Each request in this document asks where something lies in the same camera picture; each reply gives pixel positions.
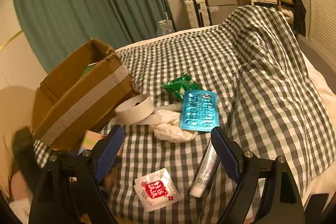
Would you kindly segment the clear water bottle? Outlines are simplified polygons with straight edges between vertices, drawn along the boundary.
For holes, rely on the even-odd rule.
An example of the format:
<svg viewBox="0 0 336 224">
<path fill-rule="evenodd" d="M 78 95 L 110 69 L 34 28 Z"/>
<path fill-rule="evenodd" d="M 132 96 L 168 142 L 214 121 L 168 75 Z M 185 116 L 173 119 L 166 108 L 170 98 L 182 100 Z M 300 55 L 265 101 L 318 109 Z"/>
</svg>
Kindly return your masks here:
<svg viewBox="0 0 336 224">
<path fill-rule="evenodd" d="M 175 30 L 171 20 L 160 20 L 158 22 L 157 37 L 172 34 L 173 32 L 175 32 Z"/>
</svg>

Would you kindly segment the white tape roll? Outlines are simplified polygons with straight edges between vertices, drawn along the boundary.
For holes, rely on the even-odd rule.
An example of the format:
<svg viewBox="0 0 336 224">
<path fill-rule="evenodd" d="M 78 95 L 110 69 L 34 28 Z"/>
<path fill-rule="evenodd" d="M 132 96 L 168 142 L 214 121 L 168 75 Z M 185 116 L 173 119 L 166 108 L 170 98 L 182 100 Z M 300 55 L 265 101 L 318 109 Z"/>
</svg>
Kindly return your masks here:
<svg viewBox="0 0 336 224">
<path fill-rule="evenodd" d="M 162 120 L 155 112 L 153 101 L 147 94 L 126 100 L 115 108 L 115 113 L 114 123 L 119 125 L 153 125 L 159 124 Z"/>
</svg>

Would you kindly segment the white lace cloth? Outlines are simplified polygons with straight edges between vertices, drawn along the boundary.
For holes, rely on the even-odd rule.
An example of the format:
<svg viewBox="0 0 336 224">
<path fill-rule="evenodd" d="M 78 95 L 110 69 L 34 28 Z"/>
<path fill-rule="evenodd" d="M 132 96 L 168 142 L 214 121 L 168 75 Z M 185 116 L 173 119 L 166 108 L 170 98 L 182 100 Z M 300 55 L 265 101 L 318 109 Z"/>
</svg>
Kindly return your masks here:
<svg viewBox="0 0 336 224">
<path fill-rule="evenodd" d="M 181 113 L 170 110 L 158 110 L 157 114 L 161 120 L 159 123 L 150 126 L 157 139 L 171 143 L 184 143 L 194 140 L 199 135 L 197 131 L 180 128 Z"/>
</svg>

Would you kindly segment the white handheld roller device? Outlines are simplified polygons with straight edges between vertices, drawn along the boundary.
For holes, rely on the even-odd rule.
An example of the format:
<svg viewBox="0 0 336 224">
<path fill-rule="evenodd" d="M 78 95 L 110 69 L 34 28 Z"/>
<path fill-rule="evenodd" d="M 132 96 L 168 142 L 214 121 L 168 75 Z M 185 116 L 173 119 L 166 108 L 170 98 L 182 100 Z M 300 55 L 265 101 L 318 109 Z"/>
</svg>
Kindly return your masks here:
<svg viewBox="0 0 336 224">
<path fill-rule="evenodd" d="M 182 111 L 182 102 L 177 102 L 177 103 L 174 103 L 174 104 L 158 106 L 158 107 L 154 108 L 154 111 L 159 111 L 159 110 L 169 110 L 169 111 L 174 111 L 174 112 L 181 112 Z"/>
</svg>

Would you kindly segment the green curtain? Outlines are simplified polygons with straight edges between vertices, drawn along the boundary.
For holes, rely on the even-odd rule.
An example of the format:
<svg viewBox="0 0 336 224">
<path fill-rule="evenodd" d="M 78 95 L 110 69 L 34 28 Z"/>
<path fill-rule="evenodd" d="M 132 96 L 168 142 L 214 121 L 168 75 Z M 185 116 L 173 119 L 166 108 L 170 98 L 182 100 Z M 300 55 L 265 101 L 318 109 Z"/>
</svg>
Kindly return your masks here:
<svg viewBox="0 0 336 224">
<path fill-rule="evenodd" d="M 171 19 L 168 0 L 13 0 L 19 24 L 46 72 L 91 38 L 113 48 L 154 38 Z"/>
</svg>

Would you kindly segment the grey mini fridge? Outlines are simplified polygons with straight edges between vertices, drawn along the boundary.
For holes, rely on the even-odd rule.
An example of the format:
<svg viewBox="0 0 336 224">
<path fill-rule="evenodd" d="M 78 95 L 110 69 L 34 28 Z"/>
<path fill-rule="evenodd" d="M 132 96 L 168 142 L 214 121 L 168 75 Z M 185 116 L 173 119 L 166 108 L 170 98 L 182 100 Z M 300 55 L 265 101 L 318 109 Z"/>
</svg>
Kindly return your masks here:
<svg viewBox="0 0 336 224">
<path fill-rule="evenodd" d="M 237 0 L 206 0 L 212 25 L 220 24 L 236 10 Z"/>
</svg>

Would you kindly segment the black clothing on chair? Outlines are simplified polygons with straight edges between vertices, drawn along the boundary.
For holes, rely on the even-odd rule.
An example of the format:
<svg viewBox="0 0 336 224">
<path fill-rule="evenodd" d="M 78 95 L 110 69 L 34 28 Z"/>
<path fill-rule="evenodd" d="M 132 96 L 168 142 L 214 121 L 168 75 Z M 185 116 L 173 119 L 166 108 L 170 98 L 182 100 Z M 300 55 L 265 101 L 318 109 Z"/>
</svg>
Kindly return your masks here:
<svg viewBox="0 0 336 224">
<path fill-rule="evenodd" d="M 291 0 L 293 4 L 291 7 L 293 8 L 293 28 L 296 32 L 298 32 L 302 36 L 306 36 L 306 8 L 302 2 L 302 0 Z"/>
</svg>

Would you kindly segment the green snack packet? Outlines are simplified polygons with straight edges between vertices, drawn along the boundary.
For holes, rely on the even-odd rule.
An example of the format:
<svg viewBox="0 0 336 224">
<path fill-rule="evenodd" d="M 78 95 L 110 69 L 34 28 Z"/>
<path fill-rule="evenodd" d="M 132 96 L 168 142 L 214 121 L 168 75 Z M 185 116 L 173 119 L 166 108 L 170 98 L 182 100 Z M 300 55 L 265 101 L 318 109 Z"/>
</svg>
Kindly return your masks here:
<svg viewBox="0 0 336 224">
<path fill-rule="evenodd" d="M 176 79 L 162 84 L 162 88 L 173 94 L 179 101 L 183 101 L 185 92 L 188 90 L 202 90 L 202 87 L 197 84 L 188 74 L 184 74 Z"/>
</svg>

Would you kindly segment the silver white tube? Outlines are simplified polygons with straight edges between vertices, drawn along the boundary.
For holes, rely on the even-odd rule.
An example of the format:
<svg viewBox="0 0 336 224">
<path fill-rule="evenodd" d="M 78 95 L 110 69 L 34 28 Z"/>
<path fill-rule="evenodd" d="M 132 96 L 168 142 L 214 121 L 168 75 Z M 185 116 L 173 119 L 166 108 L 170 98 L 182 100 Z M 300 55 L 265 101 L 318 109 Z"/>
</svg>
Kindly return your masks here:
<svg viewBox="0 0 336 224">
<path fill-rule="evenodd" d="M 197 176 L 190 189 L 191 196 L 196 198 L 203 196 L 205 190 L 212 184 L 218 166 L 219 158 L 210 140 Z"/>
</svg>

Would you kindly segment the green white carton box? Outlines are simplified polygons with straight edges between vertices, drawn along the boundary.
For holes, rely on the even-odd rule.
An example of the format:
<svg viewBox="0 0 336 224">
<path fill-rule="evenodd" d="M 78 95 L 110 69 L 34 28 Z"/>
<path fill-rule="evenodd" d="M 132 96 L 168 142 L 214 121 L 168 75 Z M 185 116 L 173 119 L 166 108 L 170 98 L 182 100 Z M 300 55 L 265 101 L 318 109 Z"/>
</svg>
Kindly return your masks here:
<svg viewBox="0 0 336 224">
<path fill-rule="evenodd" d="M 90 64 L 90 65 L 88 65 L 85 69 L 84 69 L 84 71 L 82 72 L 82 74 L 81 74 L 81 78 L 82 77 L 84 77 L 88 72 L 90 72 L 96 65 L 98 64 L 98 62 L 96 62 L 96 63 L 92 63 L 92 64 Z"/>
</svg>

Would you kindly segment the brown cardboard box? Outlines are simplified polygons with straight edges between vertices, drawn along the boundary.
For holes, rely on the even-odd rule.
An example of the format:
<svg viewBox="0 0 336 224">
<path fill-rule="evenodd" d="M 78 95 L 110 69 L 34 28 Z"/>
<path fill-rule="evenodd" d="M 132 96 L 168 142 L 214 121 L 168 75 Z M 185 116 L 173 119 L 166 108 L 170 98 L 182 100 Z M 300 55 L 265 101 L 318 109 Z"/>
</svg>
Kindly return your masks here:
<svg viewBox="0 0 336 224">
<path fill-rule="evenodd" d="M 84 69 L 98 64 L 84 77 Z M 31 132 L 53 150 L 69 151 L 86 131 L 100 131 L 115 108 L 136 96 L 133 79 L 108 44 L 90 39 L 53 69 L 35 92 Z"/>
</svg>

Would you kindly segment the white suitcase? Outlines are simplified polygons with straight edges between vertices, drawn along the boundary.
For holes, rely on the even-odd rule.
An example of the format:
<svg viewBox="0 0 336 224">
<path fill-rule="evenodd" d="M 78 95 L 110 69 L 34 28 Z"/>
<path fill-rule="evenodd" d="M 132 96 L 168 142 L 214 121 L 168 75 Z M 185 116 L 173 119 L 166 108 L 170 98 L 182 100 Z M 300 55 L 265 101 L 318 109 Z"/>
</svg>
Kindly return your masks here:
<svg viewBox="0 0 336 224">
<path fill-rule="evenodd" d="M 211 25 L 205 0 L 184 0 L 190 28 L 208 27 Z"/>
</svg>

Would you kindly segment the white red sachet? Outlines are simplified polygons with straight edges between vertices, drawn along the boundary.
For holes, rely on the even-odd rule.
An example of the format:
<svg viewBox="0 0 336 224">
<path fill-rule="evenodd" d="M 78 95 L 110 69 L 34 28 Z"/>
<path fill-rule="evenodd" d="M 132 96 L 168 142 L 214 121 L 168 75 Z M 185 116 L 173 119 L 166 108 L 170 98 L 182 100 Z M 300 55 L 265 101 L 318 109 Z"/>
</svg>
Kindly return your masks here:
<svg viewBox="0 0 336 224">
<path fill-rule="evenodd" d="M 166 168 L 136 178 L 133 188 L 147 213 L 182 199 Z"/>
</svg>

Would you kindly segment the blue blister pill pack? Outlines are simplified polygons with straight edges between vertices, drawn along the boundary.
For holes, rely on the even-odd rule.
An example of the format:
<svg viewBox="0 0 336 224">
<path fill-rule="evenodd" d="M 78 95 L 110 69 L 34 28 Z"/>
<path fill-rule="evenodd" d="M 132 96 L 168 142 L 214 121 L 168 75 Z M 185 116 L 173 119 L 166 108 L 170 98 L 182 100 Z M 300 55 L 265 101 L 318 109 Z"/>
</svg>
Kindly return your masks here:
<svg viewBox="0 0 336 224">
<path fill-rule="evenodd" d="M 182 103 L 180 128 L 210 132 L 219 126 L 217 95 L 207 90 L 188 90 Z"/>
</svg>

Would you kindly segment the checkered bed cover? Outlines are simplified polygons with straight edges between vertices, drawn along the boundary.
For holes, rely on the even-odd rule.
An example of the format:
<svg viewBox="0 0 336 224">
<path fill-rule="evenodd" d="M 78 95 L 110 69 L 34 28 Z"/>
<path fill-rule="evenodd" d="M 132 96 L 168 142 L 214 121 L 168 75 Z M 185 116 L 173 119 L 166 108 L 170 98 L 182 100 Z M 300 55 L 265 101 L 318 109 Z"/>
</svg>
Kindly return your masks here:
<svg viewBox="0 0 336 224">
<path fill-rule="evenodd" d="M 277 11 L 242 6 L 223 23 L 140 46 L 118 55 L 139 93 L 157 106 L 175 102 L 163 83 L 183 73 L 215 92 L 219 123 L 228 136 L 261 158 L 284 156 L 300 195 L 335 162 L 335 123 L 286 22 Z M 126 139 L 109 207 L 137 223 L 215 223 L 234 192 L 222 167 L 201 198 L 189 191 L 210 140 L 158 140 L 148 126 L 126 126 Z M 166 168 L 182 199 L 147 213 L 133 180 Z"/>
</svg>

